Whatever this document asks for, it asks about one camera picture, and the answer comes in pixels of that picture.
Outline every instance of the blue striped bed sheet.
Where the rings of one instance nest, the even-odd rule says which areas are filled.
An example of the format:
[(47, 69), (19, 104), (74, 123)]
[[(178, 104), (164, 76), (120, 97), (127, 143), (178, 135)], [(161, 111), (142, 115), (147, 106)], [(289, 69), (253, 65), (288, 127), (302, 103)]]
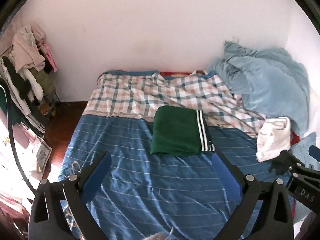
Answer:
[[(109, 239), (143, 239), (170, 232), (170, 239), (213, 239), (235, 204), (211, 167), (211, 154), (171, 157), (150, 154), (153, 123), (144, 119), (83, 115), (66, 151), (59, 180), (108, 151), (111, 172), (105, 177), (89, 211)], [(256, 139), (236, 128), (209, 126), (217, 150), (244, 174), (272, 182), (270, 163), (256, 160)], [(289, 176), (281, 177), (287, 181)], [(257, 205), (243, 234), (252, 229)]]

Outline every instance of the plaid fabric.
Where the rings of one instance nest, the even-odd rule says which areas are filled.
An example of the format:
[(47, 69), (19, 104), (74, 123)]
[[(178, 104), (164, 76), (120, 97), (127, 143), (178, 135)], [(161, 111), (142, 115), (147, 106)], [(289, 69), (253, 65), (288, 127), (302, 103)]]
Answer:
[(157, 109), (164, 105), (203, 110), (208, 126), (235, 127), (250, 137), (257, 137), (265, 119), (244, 109), (213, 71), (205, 76), (171, 80), (159, 73), (148, 76), (105, 73), (99, 77), (98, 87), (83, 114), (153, 122)]

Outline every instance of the bed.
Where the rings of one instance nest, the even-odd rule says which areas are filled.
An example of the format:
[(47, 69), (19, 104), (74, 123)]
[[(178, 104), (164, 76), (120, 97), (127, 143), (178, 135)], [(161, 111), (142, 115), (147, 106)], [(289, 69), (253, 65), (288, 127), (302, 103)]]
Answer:
[[(270, 182), (278, 177), (269, 162), (256, 160), (264, 116), (245, 110), (214, 71), (184, 77), (106, 72), (73, 133), (59, 180), (90, 165), (99, 153), (111, 153), (111, 172), (87, 204), (109, 239), (143, 239), (172, 228), (170, 239), (213, 239), (235, 208), (211, 167), (210, 153), (150, 154), (153, 117), (163, 105), (202, 109), (216, 150), (244, 174)], [(289, 176), (281, 178), (286, 182)], [(259, 205), (243, 236), (258, 211)], [(79, 234), (74, 225), (72, 231)]]

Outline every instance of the metal screw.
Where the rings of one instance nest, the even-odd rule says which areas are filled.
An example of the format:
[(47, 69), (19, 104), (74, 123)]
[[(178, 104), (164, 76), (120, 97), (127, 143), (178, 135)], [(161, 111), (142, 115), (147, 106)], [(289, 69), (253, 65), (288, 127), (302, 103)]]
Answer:
[(47, 182), (48, 182), (47, 179), (41, 179), (40, 184), (41, 184), (41, 185), (44, 185), (44, 184), (46, 184)]
[(252, 175), (247, 175), (247, 176), (245, 176), (245, 178), (246, 178), (248, 181), (254, 181), (254, 176), (252, 176)]
[(75, 174), (73, 174), (73, 175), (71, 175), (71, 176), (69, 177), (69, 180), (71, 180), (71, 181), (75, 181), (75, 180), (77, 180), (77, 179), (78, 179), (78, 176), (75, 175)]
[(276, 179), (276, 182), (278, 183), (278, 184), (283, 184), (283, 180), (282, 179), (280, 179), (280, 178), (278, 178), (278, 179)]

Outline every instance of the black cable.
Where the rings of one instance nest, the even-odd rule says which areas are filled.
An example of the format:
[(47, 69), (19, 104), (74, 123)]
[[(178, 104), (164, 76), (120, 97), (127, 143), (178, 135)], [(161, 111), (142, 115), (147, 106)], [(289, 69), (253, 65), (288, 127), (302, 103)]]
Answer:
[(14, 138), (13, 138), (13, 129), (12, 129), (11, 95), (10, 95), (10, 91), (9, 91), (9, 87), (8, 87), (7, 83), (2, 78), (0, 78), (0, 87), (4, 90), (5, 99), (7, 102), (8, 131), (9, 131), (10, 145), (12, 148), (14, 160), (15, 160), (16, 165), (21, 173), (23, 180), (28, 185), (28, 187), (32, 191), (32, 193), (36, 194), (36, 189), (31, 185), (27, 176), (24, 174), (24, 171), (21, 167), (21, 164), (20, 164), (20, 161), (19, 161), (19, 158), (17, 155), (16, 146), (14, 144)]

